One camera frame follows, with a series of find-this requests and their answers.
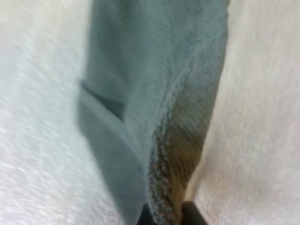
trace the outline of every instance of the towel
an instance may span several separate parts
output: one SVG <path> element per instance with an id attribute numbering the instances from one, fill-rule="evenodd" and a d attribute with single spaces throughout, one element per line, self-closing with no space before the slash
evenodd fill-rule
<path id="1" fill-rule="evenodd" d="M 226 0 L 102 0 L 84 85 L 125 124 L 159 225 L 181 221 L 210 123 L 226 44 Z"/>

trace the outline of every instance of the gray fabric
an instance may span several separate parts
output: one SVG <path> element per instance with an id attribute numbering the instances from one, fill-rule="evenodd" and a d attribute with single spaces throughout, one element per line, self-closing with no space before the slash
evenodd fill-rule
<path id="1" fill-rule="evenodd" d="M 226 7 L 226 0 L 93 6 L 90 38 L 98 45 L 91 46 L 84 84 L 125 122 L 159 224 L 180 221 L 201 156 L 225 53 Z"/>

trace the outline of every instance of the black object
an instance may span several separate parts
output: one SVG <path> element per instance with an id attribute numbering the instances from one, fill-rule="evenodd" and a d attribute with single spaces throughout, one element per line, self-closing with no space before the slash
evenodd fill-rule
<path id="1" fill-rule="evenodd" d="M 182 225 L 207 225 L 193 202 L 182 204 L 182 214 Z M 144 204 L 136 225 L 155 225 L 148 204 Z"/>

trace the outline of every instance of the fabric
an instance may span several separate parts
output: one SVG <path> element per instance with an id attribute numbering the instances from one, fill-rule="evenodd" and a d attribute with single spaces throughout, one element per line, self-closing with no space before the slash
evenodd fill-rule
<path id="1" fill-rule="evenodd" d="M 98 23 L 90 31 L 98 47 L 91 51 L 98 57 L 89 61 L 95 72 L 85 85 L 124 121 L 160 225 L 180 223 L 201 156 L 224 60 L 226 9 L 226 0 L 94 6 Z"/>
<path id="2" fill-rule="evenodd" d="M 79 104 L 92 4 L 0 0 L 1 225 L 132 225 L 145 203 L 124 125 Z"/>
<path id="3" fill-rule="evenodd" d="M 300 2 L 232 0 L 191 198 L 212 225 L 300 222 Z"/>

